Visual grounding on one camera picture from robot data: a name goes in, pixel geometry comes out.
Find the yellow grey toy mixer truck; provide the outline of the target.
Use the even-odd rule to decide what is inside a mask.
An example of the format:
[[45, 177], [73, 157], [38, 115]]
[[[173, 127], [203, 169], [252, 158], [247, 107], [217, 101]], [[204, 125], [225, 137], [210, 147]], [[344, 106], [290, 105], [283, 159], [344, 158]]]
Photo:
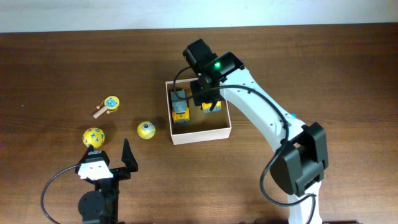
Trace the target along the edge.
[[217, 101], [215, 105], [213, 103], [202, 103], [200, 108], [204, 113], [217, 112], [222, 109], [222, 103], [221, 101]]

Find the yellow grey toy dump truck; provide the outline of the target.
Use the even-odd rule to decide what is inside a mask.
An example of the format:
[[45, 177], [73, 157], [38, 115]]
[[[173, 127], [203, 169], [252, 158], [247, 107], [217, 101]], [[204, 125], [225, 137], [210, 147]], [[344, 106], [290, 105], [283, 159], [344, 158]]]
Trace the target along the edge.
[[190, 121], [190, 110], [187, 100], [185, 98], [185, 90], [176, 90], [170, 92], [170, 99], [172, 100], [172, 120], [174, 124], [188, 123]]

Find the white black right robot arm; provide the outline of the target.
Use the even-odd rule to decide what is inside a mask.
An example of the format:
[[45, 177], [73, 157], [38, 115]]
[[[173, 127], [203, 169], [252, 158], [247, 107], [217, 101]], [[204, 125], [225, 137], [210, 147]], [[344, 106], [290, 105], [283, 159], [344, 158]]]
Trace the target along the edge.
[[283, 109], [232, 52], [218, 56], [199, 39], [187, 46], [183, 56], [198, 78], [191, 98], [200, 103], [220, 99], [232, 103], [274, 151], [259, 181], [265, 198], [289, 208], [289, 223], [322, 223], [318, 194], [328, 168], [323, 127], [307, 125]]

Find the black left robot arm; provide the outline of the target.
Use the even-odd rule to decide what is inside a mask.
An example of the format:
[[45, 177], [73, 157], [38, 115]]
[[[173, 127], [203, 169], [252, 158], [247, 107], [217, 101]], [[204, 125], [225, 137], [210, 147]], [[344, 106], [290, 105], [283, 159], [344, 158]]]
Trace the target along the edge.
[[124, 163], [123, 167], [110, 169], [107, 153], [96, 151], [90, 145], [78, 162], [76, 174], [95, 187], [94, 190], [85, 193], [78, 202], [83, 224], [120, 223], [119, 183], [129, 180], [131, 173], [138, 171], [137, 161], [127, 139], [124, 140], [121, 161]]

